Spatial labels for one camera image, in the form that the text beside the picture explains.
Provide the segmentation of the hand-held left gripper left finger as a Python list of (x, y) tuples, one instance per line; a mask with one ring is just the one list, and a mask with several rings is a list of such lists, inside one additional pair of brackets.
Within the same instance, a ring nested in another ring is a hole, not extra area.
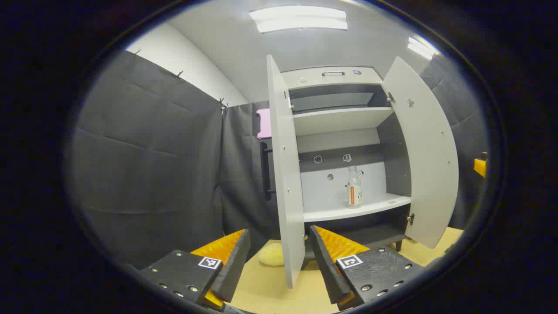
[(179, 300), (224, 311), (235, 294), (250, 247), (250, 232), (243, 229), (191, 252), (176, 249), (141, 274)]

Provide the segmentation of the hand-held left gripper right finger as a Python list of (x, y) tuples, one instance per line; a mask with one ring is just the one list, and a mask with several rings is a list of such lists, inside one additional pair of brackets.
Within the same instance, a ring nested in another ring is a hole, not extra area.
[(369, 248), (319, 226), (310, 227), (309, 241), (330, 302), (340, 311), (377, 303), (425, 271), (386, 245)]

